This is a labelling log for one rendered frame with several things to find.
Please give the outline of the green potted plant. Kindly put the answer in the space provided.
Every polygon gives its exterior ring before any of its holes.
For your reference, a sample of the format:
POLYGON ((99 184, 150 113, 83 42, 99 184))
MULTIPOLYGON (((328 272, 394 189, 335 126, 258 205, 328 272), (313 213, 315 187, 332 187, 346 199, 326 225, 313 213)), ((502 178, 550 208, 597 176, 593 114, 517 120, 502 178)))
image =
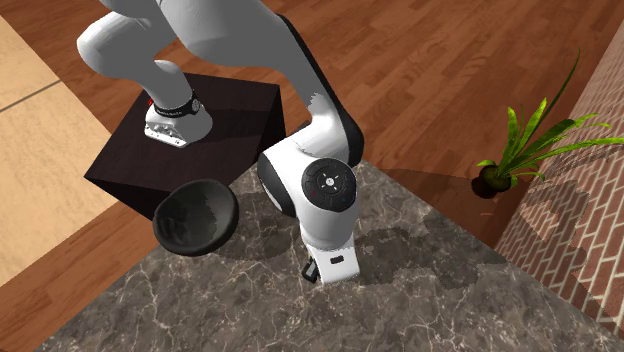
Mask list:
POLYGON ((572 78, 580 59, 580 53, 581 51, 578 51, 574 65, 554 99, 548 102, 548 99, 544 98, 527 121, 523 119, 524 107, 521 107, 520 116, 517 116, 511 107, 507 108, 507 141, 502 151, 502 158, 499 162, 485 159, 477 164, 481 170, 479 175, 471 181, 471 189, 475 195, 483 199, 492 199, 498 193, 514 188, 522 175, 534 175, 544 181, 545 176, 538 171, 537 162, 552 156, 597 145, 624 145, 624 137, 604 137, 575 142, 545 152, 545 149, 568 138, 572 129, 611 128, 610 124, 604 122, 584 124, 585 121, 597 116, 597 113, 586 114, 575 119, 564 119, 533 140, 539 126, 558 102, 572 78))

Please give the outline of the black bowl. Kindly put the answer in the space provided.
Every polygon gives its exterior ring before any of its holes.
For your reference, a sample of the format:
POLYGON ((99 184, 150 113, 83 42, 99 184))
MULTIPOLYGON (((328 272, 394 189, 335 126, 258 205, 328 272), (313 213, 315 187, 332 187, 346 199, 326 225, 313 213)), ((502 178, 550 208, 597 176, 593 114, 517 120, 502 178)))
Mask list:
POLYGON ((153 232, 167 251, 203 256, 222 247, 239 222, 233 191, 215 179, 199 179, 174 190, 157 207, 153 232))

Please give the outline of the dark robot stand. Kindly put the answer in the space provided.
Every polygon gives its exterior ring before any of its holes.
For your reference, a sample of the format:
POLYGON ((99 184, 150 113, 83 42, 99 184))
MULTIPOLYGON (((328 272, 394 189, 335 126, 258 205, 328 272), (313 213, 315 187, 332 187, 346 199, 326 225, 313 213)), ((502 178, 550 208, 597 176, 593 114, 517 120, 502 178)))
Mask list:
POLYGON ((85 174, 148 219, 178 187, 206 178, 228 185, 285 138, 278 85, 191 73, 186 78, 213 118, 206 137, 177 148, 145 136, 149 96, 143 92, 85 174))

